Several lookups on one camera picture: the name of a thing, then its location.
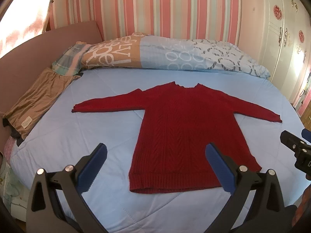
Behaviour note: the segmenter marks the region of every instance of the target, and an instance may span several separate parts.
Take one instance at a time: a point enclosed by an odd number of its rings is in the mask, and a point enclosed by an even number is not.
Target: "light blue blanket section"
[[[143,68],[164,70],[220,70],[269,78],[270,73],[228,42],[206,39],[180,40],[145,36],[140,42]]]
[[[84,75],[60,95],[25,141],[19,147],[14,146],[12,169],[30,188],[38,168],[43,167],[47,172],[60,171],[68,164],[75,165],[99,143],[104,143],[108,148],[107,160],[83,197],[108,232],[204,232],[230,196],[222,188],[171,194],[129,191],[128,172],[144,110],[71,113],[75,104],[85,100],[124,94],[137,88],[146,90],[172,81],[184,87],[200,83],[280,114],[283,123],[238,114],[235,117],[262,171],[276,170],[285,205],[299,198],[309,182],[305,174],[295,168],[294,153],[280,143],[283,130],[300,137],[304,127],[298,115],[268,80],[228,71],[118,68],[84,71]],[[62,194],[60,202],[65,213],[72,216]],[[236,225],[243,222],[250,203],[251,197]]]

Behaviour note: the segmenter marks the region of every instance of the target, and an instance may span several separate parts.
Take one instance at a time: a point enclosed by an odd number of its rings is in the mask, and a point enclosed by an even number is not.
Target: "pink polka dot fabric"
[[[8,162],[10,162],[11,152],[12,152],[15,141],[16,141],[15,138],[9,137],[7,142],[4,145],[3,155]]]

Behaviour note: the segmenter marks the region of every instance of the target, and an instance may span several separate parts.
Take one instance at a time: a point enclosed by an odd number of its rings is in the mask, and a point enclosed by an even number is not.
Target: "red sweater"
[[[88,100],[75,105],[72,112],[142,109],[145,116],[129,180],[130,191],[144,194],[219,187],[205,158],[205,147],[211,142],[238,165],[260,171],[234,113],[282,122],[279,115],[259,105],[200,84],[184,88],[175,82]]]

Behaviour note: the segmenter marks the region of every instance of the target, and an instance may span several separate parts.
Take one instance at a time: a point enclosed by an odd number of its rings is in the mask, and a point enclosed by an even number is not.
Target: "clothing tag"
[[[25,129],[31,122],[32,122],[32,118],[31,118],[31,117],[27,117],[27,118],[25,119],[25,121],[23,121],[23,122],[21,123],[21,126]]]

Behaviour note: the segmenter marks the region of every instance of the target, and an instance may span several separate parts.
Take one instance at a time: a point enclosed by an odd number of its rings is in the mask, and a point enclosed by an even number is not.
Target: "metal bolt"
[[[43,173],[44,173],[44,169],[42,169],[42,168],[38,169],[37,174],[41,175]]]
[[[240,166],[239,169],[241,172],[246,172],[248,170],[246,166]]]
[[[71,172],[73,170],[73,166],[72,165],[68,165],[65,167],[65,171],[66,172]]]
[[[270,175],[275,175],[275,171],[274,170],[272,170],[272,169],[270,169],[269,171],[268,171],[268,173],[270,174]]]

